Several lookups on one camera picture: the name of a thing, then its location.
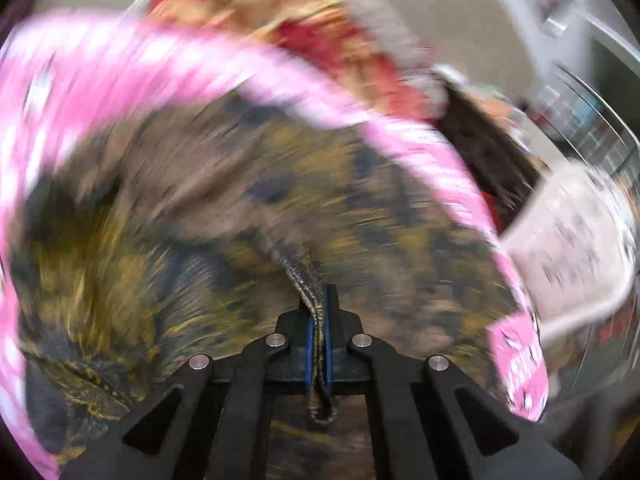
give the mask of metal screw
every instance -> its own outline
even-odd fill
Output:
[[[189,366],[194,370],[202,370],[209,366],[209,358],[204,354],[194,355],[189,359]]]
[[[359,348],[366,348],[373,343],[373,339],[369,334],[356,334],[351,338],[351,342]]]
[[[441,372],[449,368],[449,360],[444,355],[433,355],[429,357],[429,366],[431,369]]]
[[[282,334],[278,334],[277,332],[274,332],[273,334],[269,334],[267,336],[267,345],[269,346],[278,347],[284,345],[284,343],[286,342],[287,338]]]

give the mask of triangular cutout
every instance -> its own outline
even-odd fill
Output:
[[[467,388],[456,389],[456,400],[482,455],[494,455],[518,442],[518,434],[487,410]]]
[[[127,432],[122,439],[123,444],[148,455],[158,454],[181,401],[180,388],[171,390],[154,409]]]

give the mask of camouflage cloth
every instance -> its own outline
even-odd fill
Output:
[[[494,394],[484,327],[516,311],[485,242],[356,128],[317,131],[236,94],[109,126],[38,183],[12,231],[27,409],[66,463],[191,355],[221,358],[323,283],[405,354],[442,352]],[[270,478],[373,476],[359,398],[276,405]]]

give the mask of dark brown fabric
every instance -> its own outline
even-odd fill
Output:
[[[191,355],[240,351],[300,296],[319,329],[308,407],[329,417],[323,283],[367,332],[442,352],[498,394],[484,327],[516,304],[488,248],[356,128],[313,130],[236,94],[121,121],[36,186],[12,244],[27,408],[61,463]],[[322,435],[280,406],[270,474],[370,463],[358,402]]]

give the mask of pink and white fabric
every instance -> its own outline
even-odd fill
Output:
[[[250,100],[286,103],[317,126],[359,124],[363,138],[423,179],[452,218],[482,233],[522,308],[488,327],[498,375],[514,399],[513,411],[537,419],[546,399],[546,371],[529,299],[476,184],[437,130],[364,109],[276,48],[223,34],[158,29],[114,14],[56,12],[17,27],[0,52],[0,414],[44,478],[57,478],[58,469],[26,414],[18,301],[6,266],[6,234],[16,208],[41,172],[60,165],[94,128],[134,111],[211,100],[240,83]],[[505,345],[502,334],[518,344]],[[509,371],[524,351],[539,359],[512,381]]]

